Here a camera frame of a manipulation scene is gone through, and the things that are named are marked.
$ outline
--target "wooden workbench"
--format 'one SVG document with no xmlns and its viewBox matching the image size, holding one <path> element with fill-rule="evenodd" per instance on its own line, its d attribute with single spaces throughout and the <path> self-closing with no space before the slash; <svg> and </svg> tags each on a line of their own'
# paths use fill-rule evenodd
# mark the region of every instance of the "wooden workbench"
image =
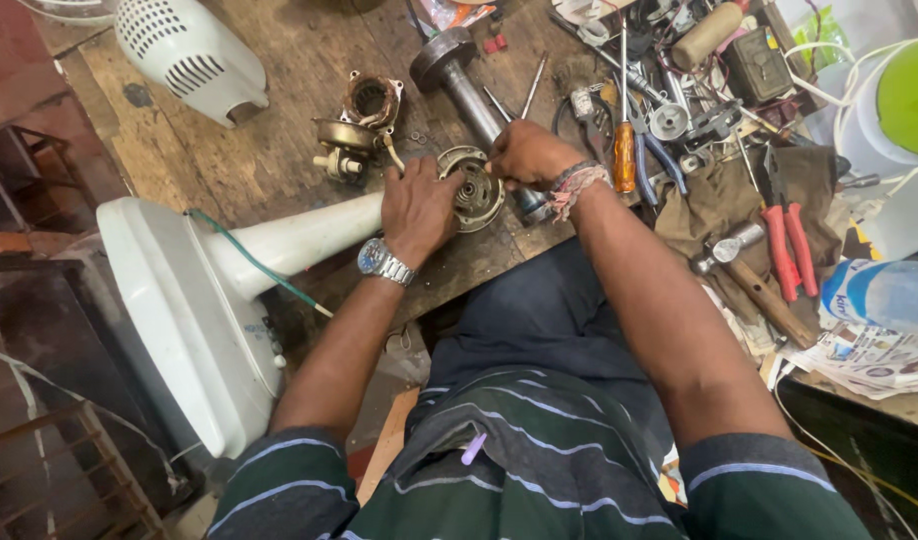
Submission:
<svg viewBox="0 0 918 540">
<path fill-rule="evenodd" d="M 134 195 L 179 212 L 198 207 L 233 228 L 380 190 L 378 173 L 389 165 L 385 155 L 382 166 L 371 168 L 364 190 L 336 184 L 312 165 L 313 157 L 324 151 L 311 119 L 338 116 L 340 96 L 352 70 L 404 81 L 404 106 L 394 136 L 404 160 L 475 143 L 443 92 L 423 95 L 413 85 L 409 65 L 421 43 L 402 2 L 388 0 L 367 11 L 347 0 L 204 3 L 259 56 L 268 75 L 271 106 L 236 129 L 225 129 L 143 77 L 120 50 L 114 30 L 82 30 L 39 21 L 47 46 Z M 545 2 L 508 2 L 502 33 L 509 48 L 482 55 L 468 68 L 474 80 L 488 85 L 507 107 L 518 111 L 539 56 L 549 50 L 550 63 L 529 115 L 546 126 L 560 99 L 552 81 L 557 59 L 589 55 L 581 43 L 548 20 L 547 8 Z M 477 43 L 488 37 L 487 27 L 488 22 L 481 21 L 472 29 Z M 599 69 L 607 73 L 602 66 Z M 419 145 L 409 140 L 412 131 L 427 135 L 428 142 Z M 568 224 L 524 230 L 507 204 L 489 227 L 458 236 L 429 261 L 410 287 L 396 325 L 573 233 Z M 358 281 L 350 257 L 342 263 L 326 277 L 301 276 L 296 283 L 334 310 Z M 278 306 L 296 306 L 311 334 L 324 324 L 321 315 L 312 315 L 298 301 L 273 304 L 277 311 Z"/>
</svg>

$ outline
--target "green wire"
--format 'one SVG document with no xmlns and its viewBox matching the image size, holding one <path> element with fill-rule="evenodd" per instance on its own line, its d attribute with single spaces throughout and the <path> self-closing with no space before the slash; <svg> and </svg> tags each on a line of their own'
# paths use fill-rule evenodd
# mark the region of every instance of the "green wire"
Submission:
<svg viewBox="0 0 918 540">
<path fill-rule="evenodd" d="M 235 249 L 239 250 L 239 253 L 242 254 L 242 257 L 246 258 L 246 261 L 252 263 L 252 265 L 258 268 L 259 270 L 262 270 L 262 273 L 265 274 L 266 276 L 269 276 L 274 282 L 283 286 L 286 290 L 295 294 L 297 297 L 301 298 L 303 301 L 308 303 L 309 306 L 312 306 L 316 310 L 318 311 L 324 310 L 324 307 L 321 307 L 319 304 L 317 304 L 315 300 L 312 300 L 312 298 L 309 297 L 309 295 L 296 289 L 291 283 L 285 280 L 283 276 L 279 276 L 278 274 L 270 270 L 269 267 L 267 267 L 265 264 L 261 264 L 258 260 L 256 260 L 255 257 L 252 256 L 252 253 L 249 253 L 249 250 L 243 247 L 243 245 L 239 243 L 239 240 L 235 239 L 235 236 L 230 234 L 229 231 L 225 229 L 225 227 L 223 227 L 222 225 L 219 225 L 219 223 L 216 220 L 206 215 L 205 212 L 203 212 L 202 210 L 198 208 L 192 208 L 192 209 L 186 210 L 185 213 L 187 215 L 192 215 L 193 217 L 198 217 L 205 223 L 208 223 L 209 226 L 212 227 L 212 229 L 216 233 L 221 234 L 223 237 L 228 239 L 229 242 L 232 242 L 232 245 L 235 246 Z"/>
</svg>

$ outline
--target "person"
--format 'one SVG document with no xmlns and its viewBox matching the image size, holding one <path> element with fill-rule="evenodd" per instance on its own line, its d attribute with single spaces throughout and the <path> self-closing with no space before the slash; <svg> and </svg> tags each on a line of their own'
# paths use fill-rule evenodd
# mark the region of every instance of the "person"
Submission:
<svg viewBox="0 0 918 540">
<path fill-rule="evenodd" d="M 602 166 L 515 120 L 487 170 L 561 193 L 577 239 L 472 291 L 360 507 L 345 438 L 405 292 L 364 277 L 240 456 L 210 538 L 869 538 Z M 456 231 L 462 177 L 438 179 L 430 156 L 386 172 L 385 245 L 413 270 Z M 657 487 L 673 439 L 688 509 Z"/>
</svg>

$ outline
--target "striped shirt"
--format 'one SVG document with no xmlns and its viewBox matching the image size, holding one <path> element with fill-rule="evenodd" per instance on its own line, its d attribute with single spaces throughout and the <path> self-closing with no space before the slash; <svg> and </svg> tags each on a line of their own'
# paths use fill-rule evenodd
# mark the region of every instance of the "striped shirt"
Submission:
<svg viewBox="0 0 918 540">
<path fill-rule="evenodd" d="M 472 463 L 462 448 L 485 444 Z M 621 404 L 570 375 L 489 370 L 427 388 L 405 448 L 359 507 L 345 453 L 322 429 L 253 443 L 209 538 L 870 538 L 817 460 L 769 435 L 681 451 L 689 509 L 668 503 Z"/>
</svg>

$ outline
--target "man's left hand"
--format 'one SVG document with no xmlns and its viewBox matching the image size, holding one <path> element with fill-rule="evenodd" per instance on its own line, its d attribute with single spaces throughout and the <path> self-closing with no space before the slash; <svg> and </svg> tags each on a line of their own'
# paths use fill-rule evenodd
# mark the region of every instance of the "man's left hand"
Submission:
<svg viewBox="0 0 918 540">
<path fill-rule="evenodd" d="M 456 190 L 465 176 L 456 172 L 439 181 L 436 159 L 409 159 L 405 172 L 386 170 L 386 196 L 382 200 L 382 228 L 389 251 L 417 270 L 459 229 L 452 213 Z"/>
</svg>

